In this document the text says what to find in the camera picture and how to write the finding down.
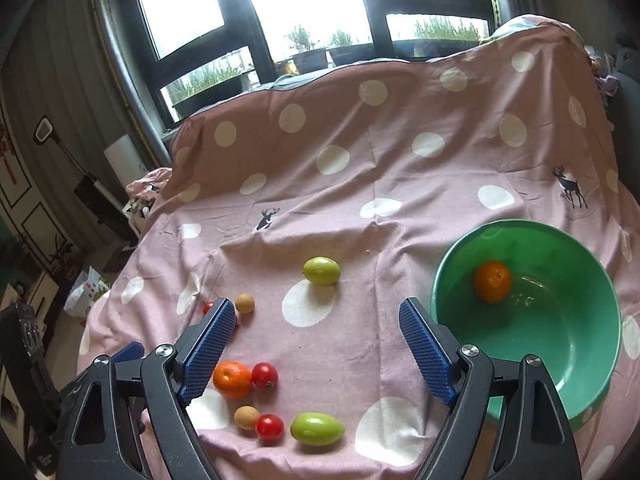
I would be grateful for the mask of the orange mandarin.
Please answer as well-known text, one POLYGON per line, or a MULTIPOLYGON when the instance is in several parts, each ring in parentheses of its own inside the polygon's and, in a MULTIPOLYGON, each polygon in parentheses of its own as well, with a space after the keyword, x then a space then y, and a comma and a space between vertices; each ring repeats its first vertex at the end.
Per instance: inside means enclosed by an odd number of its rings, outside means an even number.
POLYGON ((228 400, 244 399, 253 389, 252 370, 236 361, 218 363, 212 379, 216 390, 228 400))

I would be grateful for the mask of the tan longan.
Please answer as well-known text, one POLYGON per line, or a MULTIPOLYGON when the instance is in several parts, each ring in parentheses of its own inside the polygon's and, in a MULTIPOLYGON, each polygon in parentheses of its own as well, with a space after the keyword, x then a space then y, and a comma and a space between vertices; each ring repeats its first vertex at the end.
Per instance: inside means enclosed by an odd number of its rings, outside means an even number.
POLYGON ((242 315, 248 315, 255 311, 256 302, 250 294, 239 294, 233 300, 235 309, 242 315))
POLYGON ((254 431, 256 422, 260 419, 260 411, 251 405, 242 405, 237 408, 233 414, 233 420, 236 426, 245 431, 254 431))

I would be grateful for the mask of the green jujube fruit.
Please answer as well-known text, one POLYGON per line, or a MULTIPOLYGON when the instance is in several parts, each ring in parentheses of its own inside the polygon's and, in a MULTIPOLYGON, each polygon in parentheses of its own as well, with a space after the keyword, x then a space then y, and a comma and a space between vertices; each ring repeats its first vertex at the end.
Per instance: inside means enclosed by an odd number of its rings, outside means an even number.
POLYGON ((318 256, 310 258, 304 263, 303 274, 311 284, 332 286, 340 279, 342 271, 335 260, 318 256))
POLYGON ((290 426, 290 434, 297 442, 318 448, 336 443, 344 433, 345 426, 338 419, 320 412, 300 413, 290 426))

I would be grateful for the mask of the cherry tomato beside mandarin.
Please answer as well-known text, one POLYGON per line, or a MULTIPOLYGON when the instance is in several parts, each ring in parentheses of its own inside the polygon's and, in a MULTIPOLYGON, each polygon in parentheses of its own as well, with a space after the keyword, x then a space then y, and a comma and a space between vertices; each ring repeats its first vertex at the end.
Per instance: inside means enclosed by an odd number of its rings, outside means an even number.
POLYGON ((278 384, 279 373, 268 362, 259 362, 252 369, 252 383, 256 388, 268 389, 278 384))

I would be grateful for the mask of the orange in bowl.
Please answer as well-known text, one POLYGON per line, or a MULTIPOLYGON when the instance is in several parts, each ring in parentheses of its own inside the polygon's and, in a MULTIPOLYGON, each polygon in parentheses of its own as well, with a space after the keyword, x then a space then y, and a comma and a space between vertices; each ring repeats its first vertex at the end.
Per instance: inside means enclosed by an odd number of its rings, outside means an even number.
POLYGON ((498 304, 510 294, 512 281, 512 273, 503 262, 488 260, 475 269, 472 286, 479 300, 498 304))

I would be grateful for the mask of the near cherry tomato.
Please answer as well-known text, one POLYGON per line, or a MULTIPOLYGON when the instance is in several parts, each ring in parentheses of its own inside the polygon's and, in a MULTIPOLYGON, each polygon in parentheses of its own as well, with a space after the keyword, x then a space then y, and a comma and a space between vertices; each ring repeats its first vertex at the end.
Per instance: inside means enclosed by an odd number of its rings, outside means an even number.
POLYGON ((285 424, 275 414, 263 414, 256 420, 254 429, 260 440, 276 442, 282 438, 285 432, 285 424))

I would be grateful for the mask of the green plastic bowl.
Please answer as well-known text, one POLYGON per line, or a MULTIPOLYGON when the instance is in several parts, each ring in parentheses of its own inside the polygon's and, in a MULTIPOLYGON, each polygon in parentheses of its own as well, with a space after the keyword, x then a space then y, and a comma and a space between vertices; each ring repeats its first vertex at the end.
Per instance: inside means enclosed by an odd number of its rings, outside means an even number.
POLYGON ((616 292, 600 261, 553 226, 508 219, 462 236, 440 260, 430 315, 494 359, 539 356, 574 430, 608 394, 622 338, 616 292), (498 304, 478 299, 472 286, 475 270, 488 261, 512 275, 498 304))

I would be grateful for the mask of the black floor lamp stand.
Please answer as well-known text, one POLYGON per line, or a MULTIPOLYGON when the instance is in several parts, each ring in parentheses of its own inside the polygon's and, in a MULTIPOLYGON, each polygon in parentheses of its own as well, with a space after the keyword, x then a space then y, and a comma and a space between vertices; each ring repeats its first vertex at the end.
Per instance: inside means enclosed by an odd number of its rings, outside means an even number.
POLYGON ((82 168, 81 164, 55 132, 54 125, 50 119, 43 115, 36 125, 34 142, 37 145, 44 145, 49 140, 58 146, 73 167, 80 173, 80 180, 74 188, 74 193, 81 203, 93 213, 96 221, 107 226, 129 245, 134 246, 137 244, 138 236, 129 225, 128 217, 122 211, 124 205, 96 176, 82 168))

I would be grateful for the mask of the pink polka dot cloth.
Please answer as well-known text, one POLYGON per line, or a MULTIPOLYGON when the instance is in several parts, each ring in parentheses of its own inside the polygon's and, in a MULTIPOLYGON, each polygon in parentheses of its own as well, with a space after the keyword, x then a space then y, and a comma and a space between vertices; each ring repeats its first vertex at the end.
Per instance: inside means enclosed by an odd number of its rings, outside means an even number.
POLYGON ((531 23, 436 62, 343 67, 187 120, 140 245, 88 315, 79 366, 174 341, 207 301, 250 294, 256 311, 226 356, 280 370, 257 402, 286 419, 329 413, 346 434, 322 455, 261 446, 207 391, 190 414, 222 474, 408 479, 446 410, 402 339, 401 301, 430 298, 466 232, 544 222, 593 253, 620 302, 611 389, 576 434, 584 476, 609 474, 639 420, 639 205, 578 35, 531 23), (304 277, 318 256, 340 265, 334 285, 304 277))

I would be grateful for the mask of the white cylinder container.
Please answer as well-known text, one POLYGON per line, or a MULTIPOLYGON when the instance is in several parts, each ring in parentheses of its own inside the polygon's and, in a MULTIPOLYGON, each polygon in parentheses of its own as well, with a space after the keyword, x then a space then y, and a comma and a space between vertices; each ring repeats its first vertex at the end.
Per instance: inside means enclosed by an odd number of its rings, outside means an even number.
POLYGON ((108 146, 104 155, 116 176, 125 183, 144 176, 148 171, 128 134, 108 146))

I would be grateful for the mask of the black planter with plants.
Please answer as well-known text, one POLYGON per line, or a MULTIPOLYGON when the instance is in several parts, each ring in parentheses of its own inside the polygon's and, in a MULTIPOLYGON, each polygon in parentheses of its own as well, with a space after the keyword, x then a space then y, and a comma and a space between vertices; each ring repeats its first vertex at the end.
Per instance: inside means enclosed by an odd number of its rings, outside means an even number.
POLYGON ((296 53, 293 62, 299 75, 325 70, 329 65, 325 48, 296 53))

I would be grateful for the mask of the black window frame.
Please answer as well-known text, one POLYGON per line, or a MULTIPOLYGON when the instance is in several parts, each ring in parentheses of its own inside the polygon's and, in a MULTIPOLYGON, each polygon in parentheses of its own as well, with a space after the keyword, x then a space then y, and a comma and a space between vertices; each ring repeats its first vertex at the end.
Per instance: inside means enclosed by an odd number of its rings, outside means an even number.
POLYGON ((118 0, 134 58, 165 128, 228 79, 298 74, 293 55, 329 65, 426 60, 475 46, 497 25, 495 0, 118 0))

